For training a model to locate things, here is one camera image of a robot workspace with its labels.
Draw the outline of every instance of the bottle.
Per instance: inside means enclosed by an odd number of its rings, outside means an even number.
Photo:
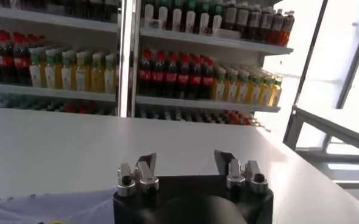
[[[215,74],[216,78],[213,82],[213,93],[211,98],[213,100],[221,101],[224,97],[224,81],[226,79],[226,70],[218,66],[215,68]]]
[[[236,20],[236,0],[227,1],[224,6],[224,29],[233,30]]]
[[[43,49],[30,48],[30,60],[29,66],[30,76],[32,79],[33,87],[46,88],[46,77],[45,77],[45,64],[41,62],[40,54]]]
[[[103,93],[105,89],[103,53],[93,54],[93,69],[91,70],[91,92]]]
[[[272,23],[272,7],[264,8],[260,18],[259,40],[267,42]]]
[[[213,0],[210,9],[208,32],[216,35],[222,23],[222,0]]]
[[[201,80],[201,90],[199,97],[201,99],[211,99],[211,93],[213,89],[213,61],[206,59],[207,67]]]
[[[279,46],[286,47],[289,42],[290,32],[294,24],[294,11],[288,12],[288,16],[284,17],[282,31],[279,35]]]
[[[238,91],[236,95],[236,103],[245,103],[248,92],[248,78],[249,73],[246,70],[239,70],[238,76]]]
[[[224,101],[228,103],[234,103],[236,98],[236,92],[238,90],[238,71],[229,69],[228,78],[225,80],[224,88]]]
[[[272,17],[271,30],[268,36],[269,44],[278,44],[278,39],[282,30],[283,15],[282,9],[278,9],[277,14]]]
[[[116,93],[116,69],[115,69],[115,54],[106,55],[106,70],[105,70],[105,93]]]
[[[177,57],[175,54],[170,56],[170,62],[165,75],[165,96],[174,97],[175,93],[175,84],[177,82]]]
[[[239,31],[241,38],[246,38],[249,7],[247,1],[238,5],[235,30]]]
[[[256,4],[251,8],[249,12],[248,28],[247,28],[247,40],[256,40],[258,38],[258,30],[260,23],[260,5]]]
[[[172,11],[172,31],[180,32],[180,22],[182,20],[182,0],[175,0]]]

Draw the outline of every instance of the shelf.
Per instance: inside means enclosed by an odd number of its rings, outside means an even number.
[[[48,13],[31,12],[18,9],[8,9],[0,7],[0,18],[19,19],[36,23],[53,24],[56,26],[66,26],[80,29],[97,30],[115,33],[117,25],[89,19],[79,19],[67,16],[59,16]]]
[[[293,51],[292,48],[274,46],[270,44],[261,44],[221,37],[202,36],[191,33],[174,32],[170,30],[141,28],[140,34],[144,37],[154,37],[198,44],[207,44],[212,46],[229,47],[248,51],[257,51],[266,53],[267,55],[290,54]]]
[[[182,100],[161,97],[136,96],[136,103],[172,107],[208,108],[217,110],[263,111],[276,113],[279,107],[265,107],[240,103],[226,103],[211,100]]]
[[[0,84],[0,93],[14,93],[14,94],[33,95],[33,96],[116,102],[115,94],[89,93],[89,92],[69,91],[62,89],[35,88],[29,86],[14,86],[14,85],[5,85],[5,84]]]

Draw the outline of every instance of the white label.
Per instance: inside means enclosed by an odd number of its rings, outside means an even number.
[[[248,91],[248,87],[246,85],[243,85],[240,87],[238,103],[244,102],[244,99],[246,98],[246,95],[247,95],[247,91]]]
[[[208,23],[209,23],[209,14],[201,14],[201,19],[199,21],[199,34],[206,34],[208,32]]]
[[[222,96],[224,95],[224,84],[220,83],[216,88],[216,100],[222,100]]]
[[[247,25],[248,13],[249,13],[248,10],[245,10],[245,9],[240,9],[238,11],[238,21],[237,21],[237,23],[239,25],[242,25],[242,26]]]
[[[227,8],[226,23],[235,23],[236,8]]]
[[[55,70],[52,67],[45,67],[46,84],[49,89],[55,88]]]
[[[37,65],[31,65],[29,67],[29,70],[30,70],[30,76],[32,77],[33,87],[42,87],[40,68]]]
[[[255,87],[252,91],[251,104],[257,104],[258,96],[259,96],[260,88]]]
[[[84,70],[76,70],[76,90],[77,91],[85,91],[84,79],[85,79]]]
[[[114,86],[113,86],[113,72],[105,71],[105,93],[114,93]]]
[[[172,30],[180,31],[180,20],[182,19],[182,11],[181,9],[174,9],[172,13]]]
[[[159,20],[162,22],[163,28],[166,27],[167,14],[168,14],[168,10],[166,7],[162,6],[159,8]]]
[[[62,68],[63,88],[71,90],[71,73],[68,68]]]
[[[187,12],[186,33],[193,33],[195,20],[196,20],[196,13],[193,11]]]
[[[235,101],[236,89],[237,89],[236,85],[231,85],[229,87],[228,102],[234,102]]]

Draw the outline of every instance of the yellow juice bottle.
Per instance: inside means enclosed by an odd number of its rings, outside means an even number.
[[[105,90],[102,57],[102,53],[93,54],[93,69],[91,70],[91,92],[103,93]]]
[[[116,93],[116,68],[115,68],[115,54],[106,55],[106,70],[105,70],[105,93]]]
[[[224,96],[224,81],[226,79],[226,70],[220,66],[215,68],[216,78],[213,81],[213,89],[211,92],[211,98],[213,100],[222,100]]]
[[[239,70],[238,76],[238,91],[236,94],[236,103],[245,103],[245,99],[248,93],[248,78],[249,73],[246,70]]]

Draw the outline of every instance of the plastic bottle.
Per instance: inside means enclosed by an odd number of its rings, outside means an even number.
[[[229,69],[228,78],[225,80],[224,101],[234,103],[238,91],[238,71]]]
[[[289,42],[290,32],[294,24],[294,11],[288,12],[288,16],[284,17],[282,31],[279,36],[278,45],[287,46]]]
[[[213,100],[221,101],[224,97],[224,81],[226,79],[226,70],[222,67],[215,68],[216,78],[213,82],[213,91],[211,98]]]
[[[268,43],[278,44],[278,39],[282,30],[283,15],[282,9],[278,9],[277,14],[272,17],[271,30],[269,32]]]

